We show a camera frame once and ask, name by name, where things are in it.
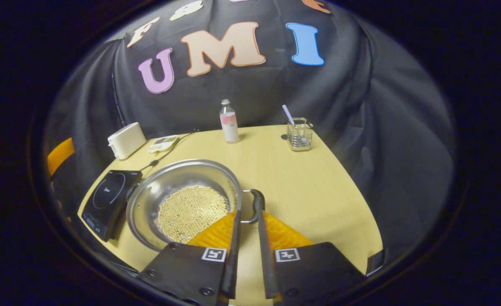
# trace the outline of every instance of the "wooden table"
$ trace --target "wooden table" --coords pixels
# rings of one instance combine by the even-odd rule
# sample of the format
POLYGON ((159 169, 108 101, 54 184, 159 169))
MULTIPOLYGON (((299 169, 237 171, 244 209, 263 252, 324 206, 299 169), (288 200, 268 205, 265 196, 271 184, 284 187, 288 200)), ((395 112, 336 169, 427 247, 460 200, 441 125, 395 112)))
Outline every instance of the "wooden table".
MULTIPOLYGON (((363 196, 316 134, 313 134, 311 150, 294 152, 287 141, 280 138, 285 133, 285 125, 245 127, 239 129, 241 141, 228 144, 222 130, 199 132, 180 141, 157 166, 144 170, 143 178, 182 159, 219 162, 237 176, 243 190, 262 191, 268 213, 315 243, 332 242, 365 273, 367 258, 381 251, 383 244, 363 196)), ((165 154, 146 151, 154 141, 150 139, 128 159, 116 159, 105 169, 82 200, 78 213, 81 220, 86 201, 108 171, 141 169, 165 154)), ((252 215, 251 203, 252 196, 244 193, 243 219, 252 215)), ((134 237, 125 216, 120 219, 115 237, 108 242, 98 240, 138 271, 158 254, 134 237)), ((264 299, 258 224, 241 225, 236 296, 231 304, 272 305, 271 300, 264 299)))

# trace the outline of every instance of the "white toaster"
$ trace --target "white toaster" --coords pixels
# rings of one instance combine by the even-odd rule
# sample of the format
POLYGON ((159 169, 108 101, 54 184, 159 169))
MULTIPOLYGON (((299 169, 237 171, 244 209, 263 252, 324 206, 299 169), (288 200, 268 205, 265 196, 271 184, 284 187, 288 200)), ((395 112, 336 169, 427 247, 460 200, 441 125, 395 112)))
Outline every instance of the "white toaster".
POLYGON ((114 157, 120 160, 128 158, 147 142, 139 122, 121 128, 118 132, 110 135, 107 141, 113 150, 114 157))

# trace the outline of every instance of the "induction cooktop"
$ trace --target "induction cooktop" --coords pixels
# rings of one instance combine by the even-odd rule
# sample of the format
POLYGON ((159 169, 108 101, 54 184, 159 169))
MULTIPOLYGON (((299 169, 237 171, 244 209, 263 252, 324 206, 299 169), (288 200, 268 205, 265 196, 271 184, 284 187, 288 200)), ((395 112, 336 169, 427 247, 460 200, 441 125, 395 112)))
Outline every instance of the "induction cooktop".
POLYGON ((128 203, 128 192, 142 176, 140 171, 111 170, 91 194, 82 219, 101 240, 107 242, 113 238, 114 228, 128 203))

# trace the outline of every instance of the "black cloth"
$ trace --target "black cloth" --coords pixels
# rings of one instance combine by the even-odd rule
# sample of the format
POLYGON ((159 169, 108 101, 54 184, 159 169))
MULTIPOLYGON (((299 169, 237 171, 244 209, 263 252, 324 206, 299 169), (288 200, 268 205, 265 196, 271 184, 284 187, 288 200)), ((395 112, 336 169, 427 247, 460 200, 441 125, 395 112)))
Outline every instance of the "black cloth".
POLYGON ((91 184, 114 159, 107 137, 139 122, 145 137, 221 128, 221 99, 230 99, 240 127, 285 124, 281 105, 315 124, 367 200, 381 232, 387 262, 430 228, 447 195, 455 139, 447 102, 431 77, 393 39, 343 8, 325 14, 290 0, 204 0, 203 8, 175 21, 182 4, 157 10, 159 21, 127 48, 133 33, 99 45, 69 77, 46 129, 48 145, 68 137, 72 173, 54 175, 63 205, 75 211, 91 184), (190 77, 184 35, 205 30, 221 39, 233 23, 254 21, 266 62, 190 77), (318 29, 322 66, 292 61, 296 42, 286 23, 318 29), (137 66, 172 48, 173 86, 150 93, 137 66))

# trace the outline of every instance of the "pink label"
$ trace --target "pink label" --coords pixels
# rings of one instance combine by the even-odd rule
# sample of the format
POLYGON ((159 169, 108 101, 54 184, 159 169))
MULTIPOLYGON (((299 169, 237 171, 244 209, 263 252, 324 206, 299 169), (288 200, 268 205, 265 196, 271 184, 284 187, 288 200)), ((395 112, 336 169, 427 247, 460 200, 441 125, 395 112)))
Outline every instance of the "pink label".
POLYGON ((230 115, 230 116, 222 116, 220 118, 222 124, 233 124, 236 122, 235 120, 235 114, 230 115))

